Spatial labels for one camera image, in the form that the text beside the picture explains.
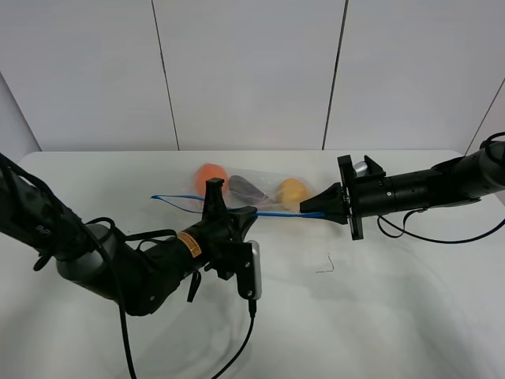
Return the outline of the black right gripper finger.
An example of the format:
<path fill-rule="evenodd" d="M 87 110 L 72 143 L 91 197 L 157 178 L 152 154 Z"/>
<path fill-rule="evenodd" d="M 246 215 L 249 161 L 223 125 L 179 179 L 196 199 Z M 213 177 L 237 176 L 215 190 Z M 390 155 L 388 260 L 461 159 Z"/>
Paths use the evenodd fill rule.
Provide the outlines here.
<path fill-rule="evenodd" d="M 300 213 L 320 212 L 325 216 L 346 216 L 344 193 L 339 182 L 322 193 L 300 203 Z"/>
<path fill-rule="evenodd" d="M 350 215 L 347 212 L 324 212 L 323 220 L 328 220 L 340 225 L 347 225 L 349 223 Z"/>

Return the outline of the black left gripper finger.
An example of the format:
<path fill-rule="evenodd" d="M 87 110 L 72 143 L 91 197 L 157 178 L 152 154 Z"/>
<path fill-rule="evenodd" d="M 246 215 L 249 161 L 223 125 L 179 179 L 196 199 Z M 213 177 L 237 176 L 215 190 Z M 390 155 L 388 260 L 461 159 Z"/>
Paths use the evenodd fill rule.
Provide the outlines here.
<path fill-rule="evenodd" d="M 234 208 L 230 209 L 227 214 L 232 237 L 245 237 L 257 220 L 257 208 L 255 207 Z"/>
<path fill-rule="evenodd" d="M 205 182 L 204 220 L 219 220 L 226 217 L 226 205 L 223 200 L 222 178 L 212 178 Z"/>

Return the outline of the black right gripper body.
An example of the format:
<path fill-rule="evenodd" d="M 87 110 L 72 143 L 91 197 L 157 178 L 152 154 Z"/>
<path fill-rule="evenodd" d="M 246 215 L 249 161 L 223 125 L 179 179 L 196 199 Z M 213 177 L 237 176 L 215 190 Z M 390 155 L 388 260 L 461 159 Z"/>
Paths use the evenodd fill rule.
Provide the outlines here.
<path fill-rule="evenodd" d="M 338 164 L 346 210 L 350 215 L 351 237 L 353 240 L 361 240 L 364 238 L 362 219 L 379 215 L 391 203 L 387 199 L 391 195 L 391 180 L 386 175 L 357 178 L 349 155 L 340 156 Z"/>

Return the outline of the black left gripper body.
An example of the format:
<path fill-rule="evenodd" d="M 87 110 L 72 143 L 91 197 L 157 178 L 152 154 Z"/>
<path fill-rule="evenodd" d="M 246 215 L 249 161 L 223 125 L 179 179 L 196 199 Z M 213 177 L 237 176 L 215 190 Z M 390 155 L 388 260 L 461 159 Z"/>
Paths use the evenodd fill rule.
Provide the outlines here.
<path fill-rule="evenodd" d="M 228 280 L 236 275 L 236 266 L 245 237 L 232 237 L 229 216 L 219 220 L 202 220 L 178 233 L 190 255 L 200 263 L 198 268 L 214 269 L 218 277 Z"/>

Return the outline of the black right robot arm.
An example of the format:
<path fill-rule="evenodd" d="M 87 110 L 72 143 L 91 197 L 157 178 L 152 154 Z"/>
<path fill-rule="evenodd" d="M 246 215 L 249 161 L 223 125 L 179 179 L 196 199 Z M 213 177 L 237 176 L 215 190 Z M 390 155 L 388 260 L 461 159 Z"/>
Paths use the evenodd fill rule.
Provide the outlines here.
<path fill-rule="evenodd" d="M 503 135 L 491 135 L 469 156 L 393 176 L 369 156 L 360 163 L 353 163 L 350 156 L 340 156 L 340 182 L 302 201 L 300 212 L 349 225 L 352 238 L 361 240 L 365 217 L 476 203 L 504 189 Z"/>

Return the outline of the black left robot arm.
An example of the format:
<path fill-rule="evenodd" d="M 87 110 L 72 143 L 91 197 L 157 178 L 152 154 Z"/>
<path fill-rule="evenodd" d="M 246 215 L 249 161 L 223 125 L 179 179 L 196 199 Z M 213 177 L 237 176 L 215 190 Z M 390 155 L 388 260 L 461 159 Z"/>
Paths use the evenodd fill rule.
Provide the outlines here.
<path fill-rule="evenodd" d="M 245 236 L 257 210 L 226 207 L 223 183 L 207 181 L 201 219 L 191 227 L 126 235 L 106 217 L 82 222 L 45 182 L 2 158 L 1 231 L 38 252 L 35 270 L 55 260 L 60 276 L 131 316 L 154 313 L 185 279 L 194 297 L 208 270 L 235 278 L 238 294 L 253 302 L 262 293 L 260 253 Z"/>

